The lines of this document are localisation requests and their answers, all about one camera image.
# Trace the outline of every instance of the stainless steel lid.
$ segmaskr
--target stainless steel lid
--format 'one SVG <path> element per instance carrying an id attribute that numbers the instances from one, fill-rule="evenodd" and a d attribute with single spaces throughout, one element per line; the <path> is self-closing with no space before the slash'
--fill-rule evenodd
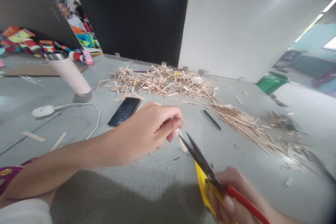
<path id="1" fill-rule="evenodd" d="M 49 61 L 64 60 L 68 57 L 63 51 L 44 52 L 44 56 L 46 60 L 49 60 Z"/>

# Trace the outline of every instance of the green trash bin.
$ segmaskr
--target green trash bin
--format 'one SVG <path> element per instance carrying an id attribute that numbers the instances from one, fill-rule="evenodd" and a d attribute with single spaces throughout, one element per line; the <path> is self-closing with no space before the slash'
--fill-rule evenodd
<path id="1" fill-rule="evenodd" d="M 278 88 L 280 88 L 282 85 L 285 85 L 286 83 L 289 83 L 289 79 L 285 75 L 281 75 L 275 72 L 268 72 L 270 75 L 274 76 L 279 83 L 274 84 L 271 86 L 265 93 L 267 95 L 273 94 Z"/>
<path id="2" fill-rule="evenodd" d="M 266 73 L 261 79 L 260 81 L 257 82 L 257 86 L 264 91 L 265 93 L 267 93 L 267 91 L 273 87 L 274 85 L 278 85 L 280 83 L 280 81 L 274 77 L 273 75 L 270 75 L 269 73 Z"/>

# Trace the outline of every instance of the phone screen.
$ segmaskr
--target phone screen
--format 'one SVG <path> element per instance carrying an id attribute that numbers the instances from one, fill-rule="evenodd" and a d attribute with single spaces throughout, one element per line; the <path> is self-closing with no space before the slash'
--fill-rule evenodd
<path id="1" fill-rule="evenodd" d="M 127 97 L 107 124 L 110 126 L 120 125 L 135 113 L 140 103 L 140 99 Z"/>

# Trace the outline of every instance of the metal bracket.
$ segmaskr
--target metal bracket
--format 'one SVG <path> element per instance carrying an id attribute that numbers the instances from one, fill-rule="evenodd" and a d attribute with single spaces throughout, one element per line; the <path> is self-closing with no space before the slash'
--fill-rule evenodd
<path id="1" fill-rule="evenodd" d="M 198 70 L 198 74 L 199 75 L 205 75 L 205 76 L 209 76 L 210 75 L 210 71 L 209 70 L 203 70 L 203 69 L 199 69 Z"/>

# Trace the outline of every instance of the scissor blade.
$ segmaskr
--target scissor blade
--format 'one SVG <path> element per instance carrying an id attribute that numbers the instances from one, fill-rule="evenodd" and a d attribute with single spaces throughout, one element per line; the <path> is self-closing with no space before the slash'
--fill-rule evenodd
<path id="1" fill-rule="evenodd" d="M 197 144 L 194 142 L 193 138 L 186 132 L 191 144 L 192 144 L 192 147 L 193 147 L 193 150 L 195 151 L 195 153 L 197 154 L 198 158 L 200 159 L 200 161 L 203 163 L 203 166 L 204 166 L 204 169 L 203 170 L 204 172 L 206 173 L 209 173 L 213 176 L 215 176 L 214 172 L 212 171 L 210 165 L 208 164 L 207 160 L 205 159 L 205 157 L 203 156 L 203 154 L 201 153 L 200 149 L 198 148 Z"/>
<path id="2" fill-rule="evenodd" d="M 184 138 L 181 135 L 179 135 L 179 137 L 181 138 L 182 142 L 184 143 L 184 145 L 186 146 L 186 148 L 188 149 L 189 153 L 194 158 L 198 166 L 202 169 L 202 171 L 205 173 L 208 179 L 211 180 L 209 175 L 212 175 L 212 174 L 209 174 L 208 172 L 207 163 L 206 164 L 203 163 L 203 160 L 199 158 L 199 155 L 193 150 L 193 148 L 190 147 L 189 144 L 187 144 L 187 142 L 184 140 Z"/>

